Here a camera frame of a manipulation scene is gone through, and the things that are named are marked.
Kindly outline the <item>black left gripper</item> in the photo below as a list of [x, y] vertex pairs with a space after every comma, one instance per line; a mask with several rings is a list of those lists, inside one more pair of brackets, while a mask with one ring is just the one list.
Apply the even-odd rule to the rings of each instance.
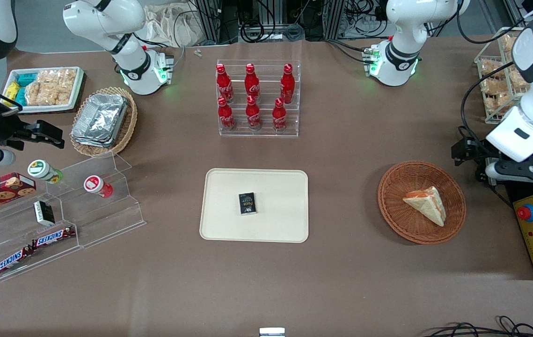
[[496, 149], [487, 140], [461, 139], [452, 146], [453, 164], [458, 167], [473, 161], [478, 167], [486, 167], [496, 161]]

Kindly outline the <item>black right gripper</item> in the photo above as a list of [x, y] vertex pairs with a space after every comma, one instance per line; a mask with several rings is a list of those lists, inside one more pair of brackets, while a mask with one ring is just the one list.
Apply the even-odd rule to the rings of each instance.
[[35, 121], [27, 124], [20, 120], [17, 114], [4, 117], [8, 112], [6, 107], [0, 107], [0, 146], [10, 147], [17, 151], [24, 149], [25, 142], [44, 143], [64, 149], [63, 130], [46, 121]]

